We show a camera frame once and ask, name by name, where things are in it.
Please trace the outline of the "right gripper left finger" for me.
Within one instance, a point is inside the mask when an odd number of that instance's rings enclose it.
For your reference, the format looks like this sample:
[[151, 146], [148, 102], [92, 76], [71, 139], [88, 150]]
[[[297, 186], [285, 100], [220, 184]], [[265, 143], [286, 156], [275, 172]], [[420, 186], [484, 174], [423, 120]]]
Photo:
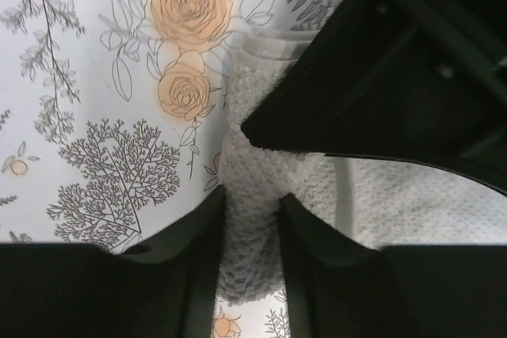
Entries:
[[4, 337], [208, 337], [225, 191], [114, 255], [95, 245], [1, 247]]

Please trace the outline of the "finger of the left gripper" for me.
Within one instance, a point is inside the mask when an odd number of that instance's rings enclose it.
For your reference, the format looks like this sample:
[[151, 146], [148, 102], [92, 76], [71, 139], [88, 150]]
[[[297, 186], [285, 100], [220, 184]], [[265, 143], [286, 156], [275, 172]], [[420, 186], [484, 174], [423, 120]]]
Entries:
[[506, 0], [343, 0], [242, 132], [505, 193]]

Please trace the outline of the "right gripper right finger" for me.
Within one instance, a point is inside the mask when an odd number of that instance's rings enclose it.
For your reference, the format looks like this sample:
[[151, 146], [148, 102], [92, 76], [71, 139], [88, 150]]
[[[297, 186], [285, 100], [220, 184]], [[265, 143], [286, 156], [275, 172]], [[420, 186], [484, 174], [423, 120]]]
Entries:
[[294, 337], [503, 337], [503, 245], [388, 245], [341, 234], [292, 195], [277, 215]]

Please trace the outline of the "grey towel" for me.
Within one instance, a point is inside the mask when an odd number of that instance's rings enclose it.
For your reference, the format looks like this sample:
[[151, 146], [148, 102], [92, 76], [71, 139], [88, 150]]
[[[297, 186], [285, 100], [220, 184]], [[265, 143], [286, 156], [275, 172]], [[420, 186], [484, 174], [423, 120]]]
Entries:
[[242, 304], [283, 286], [275, 213], [288, 193], [369, 248], [505, 243], [505, 197], [466, 178], [410, 163], [292, 154], [250, 144], [241, 123], [314, 36], [312, 31], [249, 32], [234, 59], [219, 161], [227, 194], [219, 296]]

